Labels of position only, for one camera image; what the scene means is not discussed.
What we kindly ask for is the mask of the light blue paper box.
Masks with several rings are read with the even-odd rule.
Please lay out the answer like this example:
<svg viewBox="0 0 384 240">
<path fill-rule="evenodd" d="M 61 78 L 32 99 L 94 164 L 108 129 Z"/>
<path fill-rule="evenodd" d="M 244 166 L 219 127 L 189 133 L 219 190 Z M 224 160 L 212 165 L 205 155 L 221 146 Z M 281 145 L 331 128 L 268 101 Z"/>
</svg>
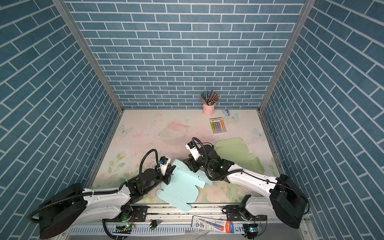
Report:
<svg viewBox="0 0 384 240">
<path fill-rule="evenodd" d="M 179 160 L 174 160 L 172 165 L 176 168 L 171 175 L 171 181 L 168 185 L 161 183 L 157 196 L 180 211 L 188 212 L 192 209 L 190 204 L 198 198 L 198 188 L 203 189 L 205 185 L 211 186 L 213 181 L 209 180 L 201 170 L 193 173 Z"/>
</svg>

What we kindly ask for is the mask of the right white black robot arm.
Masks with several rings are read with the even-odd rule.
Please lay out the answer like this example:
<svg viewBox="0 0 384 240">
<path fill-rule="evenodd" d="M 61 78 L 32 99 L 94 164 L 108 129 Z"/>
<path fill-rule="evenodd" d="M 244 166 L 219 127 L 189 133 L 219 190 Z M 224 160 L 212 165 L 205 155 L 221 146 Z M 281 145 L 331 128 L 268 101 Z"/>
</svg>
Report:
<svg viewBox="0 0 384 240">
<path fill-rule="evenodd" d="M 269 199 L 266 206 L 257 207 L 256 198 L 244 197 L 241 203 L 244 217 L 267 216 L 274 211 L 282 223 L 294 229 L 300 227 L 310 205 L 308 198 L 289 176 L 281 174 L 279 177 L 269 177 L 246 170 L 232 161 L 222 159 L 210 145 L 198 147 L 194 142 L 189 142 L 186 149 L 190 154 L 183 163 L 192 172 L 202 170 L 210 181 L 240 185 Z"/>
</svg>

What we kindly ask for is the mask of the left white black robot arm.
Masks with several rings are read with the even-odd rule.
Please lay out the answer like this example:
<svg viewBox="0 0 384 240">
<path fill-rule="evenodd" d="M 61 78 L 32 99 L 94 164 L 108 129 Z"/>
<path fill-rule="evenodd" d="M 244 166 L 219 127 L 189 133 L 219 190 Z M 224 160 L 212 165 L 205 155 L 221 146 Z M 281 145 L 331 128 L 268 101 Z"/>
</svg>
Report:
<svg viewBox="0 0 384 240">
<path fill-rule="evenodd" d="M 85 189 L 73 184 L 39 205 L 28 215 L 28 222 L 38 224 L 40 238 L 50 239 L 73 225 L 95 220 L 130 220 L 131 205 L 142 200 L 162 182 L 170 182 L 176 167 L 146 169 L 119 187 L 104 190 Z"/>
</svg>

